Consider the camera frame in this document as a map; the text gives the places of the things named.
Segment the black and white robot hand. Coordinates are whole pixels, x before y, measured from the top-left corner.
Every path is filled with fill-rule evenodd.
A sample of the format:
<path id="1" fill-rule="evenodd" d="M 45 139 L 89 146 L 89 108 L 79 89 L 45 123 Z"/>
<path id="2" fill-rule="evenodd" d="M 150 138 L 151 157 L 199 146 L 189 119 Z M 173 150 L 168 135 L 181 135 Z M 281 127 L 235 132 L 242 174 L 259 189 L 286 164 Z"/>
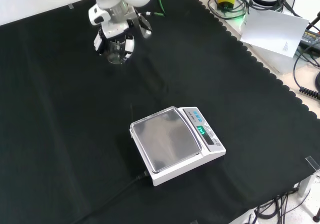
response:
<path id="1" fill-rule="evenodd" d="M 133 29 L 138 29 L 143 38 L 149 38 L 153 31 L 146 18 L 126 3 L 109 9 L 101 9 L 95 4 L 89 9 L 88 16 L 92 25 L 99 26 L 93 41 L 95 51 L 105 55 L 112 64 L 123 64 L 132 56 L 135 47 Z"/>

